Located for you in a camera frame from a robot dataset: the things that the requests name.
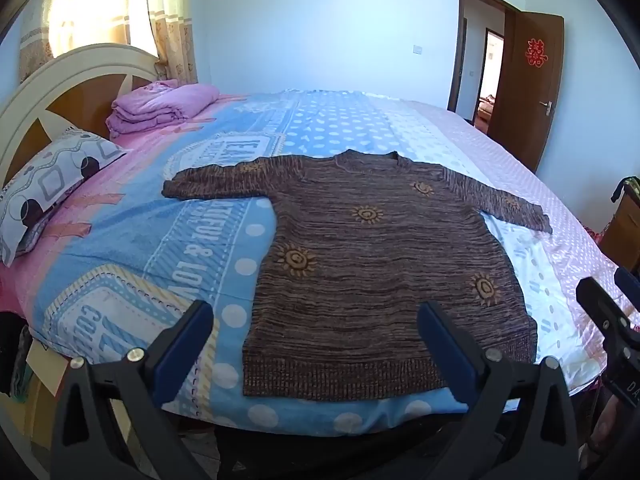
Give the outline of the brown knitted sweater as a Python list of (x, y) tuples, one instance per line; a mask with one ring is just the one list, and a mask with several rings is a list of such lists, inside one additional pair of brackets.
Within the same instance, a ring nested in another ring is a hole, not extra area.
[(482, 347), (533, 362), (537, 325), (487, 217), (551, 232), (541, 206), (397, 153), (284, 155), (178, 172), (168, 198), (265, 197), (276, 232), (242, 350), (246, 396), (347, 402), (440, 388), (418, 332), (437, 302)]

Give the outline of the clothes pile on cabinet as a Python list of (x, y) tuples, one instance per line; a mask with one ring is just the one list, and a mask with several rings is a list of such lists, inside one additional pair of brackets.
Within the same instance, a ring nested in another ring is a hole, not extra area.
[(623, 194), (640, 206), (640, 179), (636, 176), (630, 176), (620, 180), (611, 196), (611, 202), (616, 203)]

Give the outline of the wooden bedside cabinet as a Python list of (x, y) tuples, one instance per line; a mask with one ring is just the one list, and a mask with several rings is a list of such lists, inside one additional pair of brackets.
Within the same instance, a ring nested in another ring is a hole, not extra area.
[(609, 259), (634, 273), (639, 272), (639, 224), (638, 204), (624, 195), (599, 244), (601, 252)]

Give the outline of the blue pink patterned bedspread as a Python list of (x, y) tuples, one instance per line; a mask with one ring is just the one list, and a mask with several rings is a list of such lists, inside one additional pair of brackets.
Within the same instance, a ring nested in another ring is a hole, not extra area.
[(197, 299), (215, 310), (213, 339), (169, 404), (177, 414), (245, 430), (332, 437), (455, 413), (445, 389), (397, 398), (314, 403), (242, 393), (242, 345), (256, 276), (276, 227), (268, 202), (168, 200), (166, 180), (188, 167), (260, 156), (395, 152), (434, 162), (521, 196), (548, 214), (552, 233), (487, 219), (512, 261), (537, 352), (555, 356), (573, 391), (602, 372), (602, 337), (575, 289), (595, 278), (628, 315), (614, 263), (534, 174), (459, 116), (427, 104), (336, 91), (222, 99), (185, 125), (122, 136), (122, 158), (81, 185), (35, 248), (1, 270), (1, 305), (28, 319), (50, 350), (116, 360), (146, 344)]

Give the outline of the brown wooden door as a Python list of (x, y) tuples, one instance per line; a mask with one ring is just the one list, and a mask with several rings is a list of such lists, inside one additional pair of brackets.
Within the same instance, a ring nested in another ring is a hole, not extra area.
[[(529, 66), (527, 40), (542, 39), (548, 62)], [(530, 171), (536, 171), (546, 148), (558, 102), (564, 58), (564, 18), (536, 12), (509, 11), (504, 25), (500, 79), (488, 136)], [(550, 116), (539, 102), (552, 101)]]

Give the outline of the white patterned pillow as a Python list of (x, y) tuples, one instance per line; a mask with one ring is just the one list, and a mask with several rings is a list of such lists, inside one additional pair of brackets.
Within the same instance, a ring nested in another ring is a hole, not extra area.
[(35, 154), (1, 191), (1, 262), (10, 266), (25, 234), (48, 211), (124, 155), (110, 140), (75, 128)]

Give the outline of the red double happiness sticker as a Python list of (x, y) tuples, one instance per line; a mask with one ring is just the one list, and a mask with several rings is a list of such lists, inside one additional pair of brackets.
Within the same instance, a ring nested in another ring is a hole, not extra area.
[(541, 68), (548, 62), (549, 55), (546, 53), (546, 44), (542, 39), (530, 38), (527, 40), (525, 50), (526, 62), (529, 66)]

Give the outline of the folded pink quilt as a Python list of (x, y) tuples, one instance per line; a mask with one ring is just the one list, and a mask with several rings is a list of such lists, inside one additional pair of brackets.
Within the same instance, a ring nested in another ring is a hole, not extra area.
[(111, 139), (178, 125), (200, 114), (219, 97), (219, 90), (210, 84), (158, 80), (117, 98), (105, 125)]

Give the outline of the cream and wood headboard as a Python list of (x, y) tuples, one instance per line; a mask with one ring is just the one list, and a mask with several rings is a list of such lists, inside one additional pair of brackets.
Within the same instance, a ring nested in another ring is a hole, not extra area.
[(120, 96), (157, 80), (157, 58), (124, 44), (93, 44), (47, 62), (1, 107), (1, 183), (69, 128), (108, 137)]

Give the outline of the yellow patterned curtain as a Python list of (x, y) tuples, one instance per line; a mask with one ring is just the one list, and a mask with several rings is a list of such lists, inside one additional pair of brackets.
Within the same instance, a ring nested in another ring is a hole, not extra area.
[(30, 0), (21, 24), (18, 79), (92, 44), (126, 44), (157, 58), (162, 79), (196, 74), (190, 0)]

